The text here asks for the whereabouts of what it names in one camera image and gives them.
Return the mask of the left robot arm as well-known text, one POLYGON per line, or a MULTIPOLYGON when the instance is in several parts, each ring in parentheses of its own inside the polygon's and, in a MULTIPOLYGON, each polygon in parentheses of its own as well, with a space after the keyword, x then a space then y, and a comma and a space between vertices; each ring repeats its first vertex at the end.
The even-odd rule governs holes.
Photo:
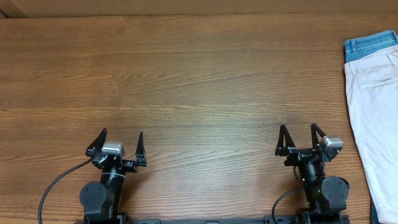
POLYGON ((87 147, 85 155, 91 163, 102 170, 100 181, 87 183, 80 192, 80 203, 84 208, 83 223, 132 223, 131 217, 119 211, 126 173, 138 172, 147 165, 143 134, 140 133, 136 148, 136 159, 124 159, 121 142, 107 141, 107 129, 87 147))

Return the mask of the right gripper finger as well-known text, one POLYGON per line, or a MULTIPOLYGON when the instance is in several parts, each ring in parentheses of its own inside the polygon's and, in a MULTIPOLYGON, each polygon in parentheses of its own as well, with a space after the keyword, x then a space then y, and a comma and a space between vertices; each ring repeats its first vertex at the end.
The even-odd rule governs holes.
POLYGON ((275 149, 276 156, 288 156, 296 150, 296 146, 286 128, 283 124, 280 126, 279 139, 275 149))
POLYGON ((320 142, 318 136, 323 138, 326 134, 319 128, 316 123, 311 124, 312 146, 315 148, 320 142))

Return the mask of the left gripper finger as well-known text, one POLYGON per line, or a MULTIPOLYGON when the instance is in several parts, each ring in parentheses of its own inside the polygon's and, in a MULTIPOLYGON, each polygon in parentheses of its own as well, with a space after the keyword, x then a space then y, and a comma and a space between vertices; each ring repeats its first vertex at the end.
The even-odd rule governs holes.
POLYGON ((136 148, 136 166, 146 167, 147 157, 144 149, 143 132, 140 132, 136 148))
POLYGON ((85 155, 93 157, 97 152, 101 152, 101 149, 106 141, 107 129, 103 128, 99 136, 87 147, 85 155))

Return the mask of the beige shorts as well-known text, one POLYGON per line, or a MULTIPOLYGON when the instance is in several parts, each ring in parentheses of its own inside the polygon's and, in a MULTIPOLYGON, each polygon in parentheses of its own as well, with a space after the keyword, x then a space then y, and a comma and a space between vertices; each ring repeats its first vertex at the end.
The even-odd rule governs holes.
POLYGON ((355 143, 378 220, 397 223, 397 47, 345 64, 355 143))

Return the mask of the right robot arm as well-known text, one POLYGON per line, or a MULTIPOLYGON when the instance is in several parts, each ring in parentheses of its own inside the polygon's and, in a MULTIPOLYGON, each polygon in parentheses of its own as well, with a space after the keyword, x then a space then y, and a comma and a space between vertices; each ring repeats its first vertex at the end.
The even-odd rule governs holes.
POLYGON ((317 124, 311 124, 312 147, 298 149, 288 129, 280 126, 275 155, 285 157, 284 165, 294 168, 294 175, 301 186, 281 195, 273 204, 271 217, 279 219, 275 208, 286 196, 303 190, 307 207, 299 208, 295 215, 284 218, 286 223, 299 224, 349 224, 349 216, 343 215, 349 195, 349 183, 342 177, 326 176, 325 164, 332 161, 342 150, 339 137, 327 136, 317 124))

